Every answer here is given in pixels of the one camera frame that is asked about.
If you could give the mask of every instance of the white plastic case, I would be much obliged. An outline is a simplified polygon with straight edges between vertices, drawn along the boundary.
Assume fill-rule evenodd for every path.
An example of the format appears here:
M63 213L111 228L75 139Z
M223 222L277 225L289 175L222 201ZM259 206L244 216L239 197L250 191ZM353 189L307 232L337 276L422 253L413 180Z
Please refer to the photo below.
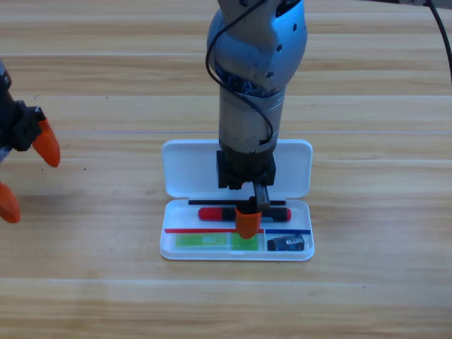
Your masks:
M167 204L160 238L160 253L172 260L305 261L314 255L314 236L308 205L295 200L309 192L312 146L303 140L279 140L274 152L275 184L268 187L271 200L286 200L292 212L289 222L263 222L263 233L243 243L237 239L234 222L205 222L198 217L202 207L191 200L247 200L254 195L252 184L242 190L218 188L216 151L218 140L175 140L162 147L167 193L178 198ZM177 230L216 229L216 233L188 236ZM267 241L287 232L303 234L303 251L268 251Z

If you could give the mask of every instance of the table surface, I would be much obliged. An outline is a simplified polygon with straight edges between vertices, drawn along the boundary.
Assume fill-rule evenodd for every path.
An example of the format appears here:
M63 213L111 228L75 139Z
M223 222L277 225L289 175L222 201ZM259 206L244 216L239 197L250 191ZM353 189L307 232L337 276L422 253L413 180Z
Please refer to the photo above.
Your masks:
M23 219L0 226L0 337L452 338L452 97L427 8L306 1L281 136L314 147L312 260L160 256L161 145L218 137L217 8L0 1L12 93L62 149L58 169L32 150L1 164Z

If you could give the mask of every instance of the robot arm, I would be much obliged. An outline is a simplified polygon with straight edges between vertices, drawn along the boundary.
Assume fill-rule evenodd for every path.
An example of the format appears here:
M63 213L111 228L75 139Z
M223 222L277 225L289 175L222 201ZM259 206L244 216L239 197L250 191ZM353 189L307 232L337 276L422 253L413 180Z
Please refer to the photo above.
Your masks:
M11 150L27 151L32 145L51 166L60 161L59 144L41 107L27 107L14 101L9 88L11 77L0 60L0 162ZM0 183L0 217L20 220L19 204L11 190Z
M244 182L252 182L251 206L238 211L249 217L270 206L267 186L275 181L273 151L285 89L307 44L304 1L218 3L206 56L209 74L220 84L218 186L241 189Z

